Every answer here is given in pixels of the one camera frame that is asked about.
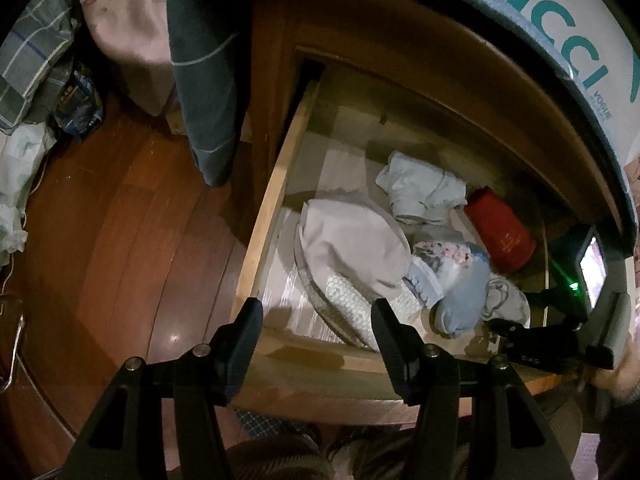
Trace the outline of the white socks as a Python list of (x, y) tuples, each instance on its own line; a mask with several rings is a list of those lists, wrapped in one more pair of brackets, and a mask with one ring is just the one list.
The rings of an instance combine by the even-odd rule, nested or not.
[(525, 327), (530, 323), (530, 307), (526, 296), (507, 278), (490, 274), (483, 321), (506, 320)]

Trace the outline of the light blue floral sock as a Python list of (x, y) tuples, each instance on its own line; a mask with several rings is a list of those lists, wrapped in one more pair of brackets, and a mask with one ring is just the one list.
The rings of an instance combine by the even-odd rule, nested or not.
[(411, 237), (405, 276), (424, 307), (433, 309), (435, 330), (457, 338), (480, 320), (490, 277), (483, 248), (446, 226), (422, 226)]

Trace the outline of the grey beige bra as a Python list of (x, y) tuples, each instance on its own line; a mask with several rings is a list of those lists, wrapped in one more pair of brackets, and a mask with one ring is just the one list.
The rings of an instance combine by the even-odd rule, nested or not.
[(332, 193), (303, 204), (294, 259), (320, 318), (346, 344), (378, 351), (371, 307), (388, 301), (412, 323), (423, 306), (405, 282), (411, 252), (394, 218), (360, 192)]

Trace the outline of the wooden drawer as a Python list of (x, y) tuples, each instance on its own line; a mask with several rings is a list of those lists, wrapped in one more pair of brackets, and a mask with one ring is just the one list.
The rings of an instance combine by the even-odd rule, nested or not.
[(468, 118), (419, 92), (325, 67), (299, 101), (269, 179), (234, 301), (264, 326), (240, 411), (336, 426), (405, 425), (371, 325), (386, 299), (420, 341), (483, 363), (480, 311), (497, 272), (465, 206), (492, 188), (536, 243), (576, 226), (565, 197)]

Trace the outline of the checked slipper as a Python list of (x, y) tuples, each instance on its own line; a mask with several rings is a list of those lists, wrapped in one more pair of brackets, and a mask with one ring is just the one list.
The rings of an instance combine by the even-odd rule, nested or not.
[(242, 410), (236, 410), (235, 416), (242, 430), (252, 439), (295, 436), (308, 438), (314, 444), (320, 445), (322, 443), (319, 428), (309, 422), (296, 422), (296, 420)]

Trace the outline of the red cylindrical container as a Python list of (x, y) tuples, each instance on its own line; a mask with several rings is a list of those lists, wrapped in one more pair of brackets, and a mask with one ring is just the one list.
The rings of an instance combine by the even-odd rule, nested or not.
[(518, 272), (532, 258), (536, 240), (512, 208), (491, 188), (485, 186), (473, 191), (464, 212), (499, 273)]

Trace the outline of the light grey folded garment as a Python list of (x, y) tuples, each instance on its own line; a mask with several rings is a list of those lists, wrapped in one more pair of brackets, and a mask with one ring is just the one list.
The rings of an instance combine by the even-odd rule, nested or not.
[(454, 208), (466, 204), (466, 184), (454, 174), (393, 151), (375, 183), (387, 194), (394, 218), (405, 224), (443, 226)]

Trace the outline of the dark blue snack bag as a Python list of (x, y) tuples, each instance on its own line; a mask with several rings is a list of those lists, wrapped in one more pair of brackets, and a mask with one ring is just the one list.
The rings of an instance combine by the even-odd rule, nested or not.
[(74, 68), (58, 97), (52, 126), (62, 136), (85, 141), (104, 122), (104, 106), (89, 75)]

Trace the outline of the white crumpled plastic sheet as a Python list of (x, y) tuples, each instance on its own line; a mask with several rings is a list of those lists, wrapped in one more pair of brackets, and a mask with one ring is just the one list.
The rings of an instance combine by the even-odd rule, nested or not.
[(22, 252), (28, 233), (22, 222), (32, 180), (43, 157), (55, 144), (51, 129), (44, 123), (21, 124), (10, 136), (1, 135), (1, 265), (10, 255)]

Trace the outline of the white XINCCI shoe box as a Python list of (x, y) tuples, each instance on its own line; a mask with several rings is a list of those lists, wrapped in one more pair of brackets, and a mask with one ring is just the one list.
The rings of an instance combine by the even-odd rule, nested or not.
[(639, 158), (639, 50), (603, 0), (472, 0), (524, 27), (584, 88), (618, 161)]

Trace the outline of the brown wooden nightstand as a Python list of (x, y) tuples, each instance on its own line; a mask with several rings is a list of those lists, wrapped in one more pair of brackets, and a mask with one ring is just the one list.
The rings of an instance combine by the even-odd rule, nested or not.
[(255, 188), (265, 192), (312, 70), (378, 78), (516, 156), (626, 248), (627, 180), (585, 92), (526, 32), (465, 0), (250, 0)]

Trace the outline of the grey plaid fabric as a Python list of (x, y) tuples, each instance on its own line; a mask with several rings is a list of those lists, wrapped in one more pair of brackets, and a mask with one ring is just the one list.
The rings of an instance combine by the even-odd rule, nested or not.
[(1, 132), (8, 136), (74, 40), (75, 0), (30, 0), (1, 45)]

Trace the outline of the blue checked cloth cover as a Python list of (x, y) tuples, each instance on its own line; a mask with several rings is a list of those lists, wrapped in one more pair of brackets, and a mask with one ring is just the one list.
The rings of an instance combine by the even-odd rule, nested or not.
[[(588, 82), (570, 64), (570, 51), (553, 47), (542, 30), (544, 14), (569, 18), (567, 8), (554, 0), (539, 0), (524, 16), (521, 10), (529, 0), (411, 1), (434, 6), (514, 55), (551, 92), (555, 103), (586, 122), (582, 137), (600, 160), (620, 207), (620, 248), (634, 248), (639, 219), (616, 145), (620, 129), (597, 107)], [(171, 65), (196, 166), (207, 184), (222, 185), (250, 88), (243, 35), (246, 9), (241, 0), (167, 0), (166, 9)]]

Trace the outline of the leaf pattern curtain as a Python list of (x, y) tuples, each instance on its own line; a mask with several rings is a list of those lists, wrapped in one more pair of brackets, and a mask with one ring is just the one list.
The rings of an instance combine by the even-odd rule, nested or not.
[(159, 115), (175, 85), (167, 0), (80, 0), (100, 50), (122, 68), (130, 98)]

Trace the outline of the brown bag with metal frame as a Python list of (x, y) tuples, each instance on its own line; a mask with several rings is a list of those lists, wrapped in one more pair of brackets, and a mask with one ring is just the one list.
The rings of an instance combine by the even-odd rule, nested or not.
[(1, 295), (1, 393), (14, 382), (18, 352), (26, 328), (26, 316), (20, 297)]

